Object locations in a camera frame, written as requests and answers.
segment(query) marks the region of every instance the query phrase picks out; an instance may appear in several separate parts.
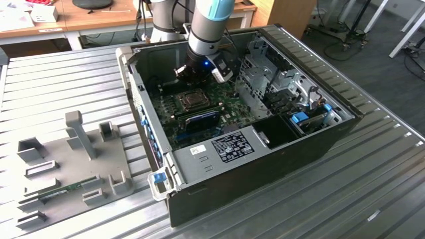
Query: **black cable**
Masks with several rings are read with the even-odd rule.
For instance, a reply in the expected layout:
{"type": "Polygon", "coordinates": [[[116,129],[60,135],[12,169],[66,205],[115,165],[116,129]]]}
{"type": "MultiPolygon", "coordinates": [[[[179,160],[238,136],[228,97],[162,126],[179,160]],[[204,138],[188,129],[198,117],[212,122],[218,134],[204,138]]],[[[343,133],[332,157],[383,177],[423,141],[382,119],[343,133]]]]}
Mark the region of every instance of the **black cable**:
{"type": "Polygon", "coordinates": [[[96,45],[100,45],[100,46],[110,46],[110,44],[112,43],[114,37],[115,37],[115,32],[112,33],[111,40],[110,40],[110,42],[108,42],[106,45],[104,45],[104,44],[98,43],[96,41],[94,41],[94,40],[91,40],[91,39],[87,39],[87,40],[88,40],[88,41],[91,41],[92,43],[95,43],[96,45]]]}
{"type": "Polygon", "coordinates": [[[408,67],[408,63],[407,63],[408,57],[411,58],[411,60],[413,60],[413,59],[412,59],[412,56],[411,56],[409,54],[407,54],[407,56],[405,56],[405,68],[407,68],[407,70],[408,70],[419,79],[421,79],[423,81],[425,81],[425,79],[424,79],[421,76],[419,76],[419,75],[411,70],[411,68],[408,67]]]}
{"type": "Polygon", "coordinates": [[[139,0],[139,8],[138,8],[138,12],[136,12],[136,31],[135,31],[135,35],[134,37],[142,41],[142,37],[139,36],[139,24],[140,24],[140,20],[142,20],[142,0],[139,0]]]}
{"type": "Polygon", "coordinates": [[[91,39],[96,39],[96,38],[100,37],[100,35],[102,35],[102,33],[99,33],[98,36],[86,36],[86,37],[87,37],[87,38],[91,38],[91,39]]]}
{"type": "Polygon", "coordinates": [[[194,12],[191,11],[191,9],[187,8],[187,6],[184,6],[180,2],[178,2],[178,4],[190,12],[194,14],[194,12]]]}
{"type": "Polygon", "coordinates": [[[228,40],[230,40],[230,42],[231,42],[231,44],[232,44],[232,46],[234,46],[234,48],[235,48],[236,54],[238,54],[238,56],[239,56],[239,50],[238,50],[238,47],[236,47],[236,44],[235,44],[232,35],[231,35],[231,33],[230,33],[227,27],[226,27],[224,29],[226,29],[226,32],[227,32],[227,35],[228,35],[228,40]]]}
{"type": "Polygon", "coordinates": [[[150,4],[147,4],[147,7],[148,7],[148,11],[150,11],[150,13],[151,13],[151,17],[154,17],[154,14],[152,14],[152,10],[151,10],[150,4]]]}
{"type": "Polygon", "coordinates": [[[147,34],[147,16],[146,16],[144,0],[142,0],[142,13],[143,13],[143,16],[144,16],[144,34],[147,34]]]}
{"type": "Polygon", "coordinates": [[[172,28],[174,28],[175,32],[178,32],[176,27],[175,27],[175,10],[176,10],[178,3],[179,3],[179,0],[175,1],[174,7],[172,7],[172,28]]]}
{"type": "Polygon", "coordinates": [[[326,26],[324,20],[322,19],[322,15],[320,15],[319,0],[318,0],[318,14],[319,14],[319,18],[320,18],[322,25],[326,26]]]}
{"type": "Polygon", "coordinates": [[[356,52],[356,53],[354,53],[350,57],[347,57],[347,58],[344,58],[344,59],[338,59],[338,58],[335,58],[335,57],[332,57],[330,54],[328,54],[328,49],[331,48],[331,47],[334,47],[335,45],[338,45],[338,44],[340,44],[342,42],[339,41],[339,42],[336,42],[336,43],[332,43],[330,46],[327,46],[326,47],[326,49],[324,49],[324,54],[326,54],[326,56],[328,56],[332,60],[336,60],[336,61],[348,61],[350,59],[352,59],[360,52],[362,52],[362,49],[356,52]]]}

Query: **blue tab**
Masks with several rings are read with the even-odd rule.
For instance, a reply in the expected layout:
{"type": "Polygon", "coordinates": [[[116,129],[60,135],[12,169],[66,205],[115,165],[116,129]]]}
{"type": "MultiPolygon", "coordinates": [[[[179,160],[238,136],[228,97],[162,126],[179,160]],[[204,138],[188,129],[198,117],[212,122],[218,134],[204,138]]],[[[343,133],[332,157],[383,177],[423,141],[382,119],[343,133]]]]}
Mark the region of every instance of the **blue tab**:
{"type": "Polygon", "coordinates": [[[332,110],[332,106],[330,104],[326,104],[326,110],[330,112],[332,110]]]}
{"type": "Polygon", "coordinates": [[[163,183],[167,180],[167,175],[166,173],[158,173],[154,175],[154,178],[155,178],[155,181],[154,181],[155,184],[163,183]]]}
{"type": "Polygon", "coordinates": [[[308,116],[304,112],[296,113],[292,116],[292,120],[295,121],[295,123],[300,123],[302,121],[306,121],[308,119],[308,116]]]}

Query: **metal table surface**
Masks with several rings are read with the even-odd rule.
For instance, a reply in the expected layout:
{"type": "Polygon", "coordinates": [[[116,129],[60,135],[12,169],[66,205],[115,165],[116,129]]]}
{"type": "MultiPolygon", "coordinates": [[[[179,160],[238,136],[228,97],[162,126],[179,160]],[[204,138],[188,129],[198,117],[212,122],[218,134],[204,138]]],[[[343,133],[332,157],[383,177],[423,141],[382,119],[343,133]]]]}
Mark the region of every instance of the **metal table surface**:
{"type": "Polygon", "coordinates": [[[424,238],[424,137],[286,31],[266,28],[367,114],[327,155],[284,179],[186,225],[171,228],[152,199],[150,165],[122,86],[115,48],[15,58],[2,71],[0,232],[20,234],[12,140],[66,136],[58,122],[79,109],[92,129],[120,126],[136,193],[27,238],[424,238]]]}

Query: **white table leg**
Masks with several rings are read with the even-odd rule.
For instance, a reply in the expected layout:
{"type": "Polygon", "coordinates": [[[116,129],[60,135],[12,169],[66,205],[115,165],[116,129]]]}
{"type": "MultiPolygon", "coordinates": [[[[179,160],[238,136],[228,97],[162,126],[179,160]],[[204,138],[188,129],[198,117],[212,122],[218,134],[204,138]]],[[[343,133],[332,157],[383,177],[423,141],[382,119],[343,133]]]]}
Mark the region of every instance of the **white table leg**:
{"type": "Polygon", "coordinates": [[[405,37],[403,38],[401,42],[399,43],[399,45],[396,46],[396,48],[393,49],[393,52],[391,53],[391,57],[393,58],[397,53],[400,52],[400,50],[403,49],[403,47],[407,45],[407,42],[409,41],[412,35],[416,33],[417,29],[420,28],[421,24],[425,21],[425,12],[423,13],[423,16],[420,17],[419,21],[416,22],[416,24],[413,25],[411,31],[407,33],[405,37]]]}
{"type": "Polygon", "coordinates": [[[408,23],[405,24],[404,28],[401,29],[403,32],[405,32],[409,28],[409,26],[412,25],[413,21],[416,20],[416,18],[419,17],[419,15],[421,14],[421,12],[424,11],[425,8],[425,2],[423,3],[421,7],[417,9],[417,11],[415,12],[413,16],[411,17],[408,23]]]}
{"type": "Polygon", "coordinates": [[[242,19],[240,28],[250,28],[252,22],[254,11],[247,11],[242,19]]]}
{"type": "Polygon", "coordinates": [[[327,25],[328,24],[328,21],[330,21],[330,18],[331,18],[331,15],[334,13],[334,10],[338,6],[338,3],[339,3],[340,0],[332,0],[332,3],[331,3],[331,6],[330,6],[330,10],[327,12],[327,15],[326,15],[326,18],[324,18],[324,24],[327,25]]]}
{"type": "Polygon", "coordinates": [[[372,27],[375,26],[375,23],[378,22],[378,20],[379,20],[382,14],[383,14],[383,12],[384,12],[385,5],[387,5],[388,1],[389,1],[389,0],[384,0],[384,1],[383,1],[382,5],[380,5],[380,7],[379,7],[379,10],[378,10],[378,12],[375,13],[375,15],[374,15],[374,17],[372,17],[372,19],[371,19],[371,21],[370,21],[370,24],[368,24],[368,26],[367,26],[367,28],[366,28],[366,33],[368,33],[368,32],[371,31],[372,27]]]}
{"type": "Polygon", "coordinates": [[[82,42],[80,42],[80,33],[78,31],[68,31],[64,32],[66,37],[68,39],[70,45],[71,45],[71,49],[75,50],[82,50],[83,46],[82,46],[82,42]]]}
{"type": "Polygon", "coordinates": [[[347,17],[348,17],[348,14],[350,14],[351,11],[352,11],[352,8],[354,8],[354,6],[355,6],[355,3],[356,3],[356,0],[351,0],[351,2],[350,2],[348,5],[347,5],[347,8],[346,8],[346,10],[344,10],[344,12],[343,12],[343,15],[342,15],[342,18],[340,18],[340,21],[339,21],[339,22],[346,22],[346,19],[347,19],[347,17]]]}

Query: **white box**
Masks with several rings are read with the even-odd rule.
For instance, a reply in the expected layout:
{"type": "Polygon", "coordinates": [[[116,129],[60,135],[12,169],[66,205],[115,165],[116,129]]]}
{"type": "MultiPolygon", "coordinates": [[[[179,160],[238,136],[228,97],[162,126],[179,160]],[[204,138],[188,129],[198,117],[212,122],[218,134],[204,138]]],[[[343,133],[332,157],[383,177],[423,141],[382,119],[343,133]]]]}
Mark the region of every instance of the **white box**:
{"type": "Polygon", "coordinates": [[[31,11],[34,22],[56,22],[58,10],[55,6],[35,6],[31,11]]]}

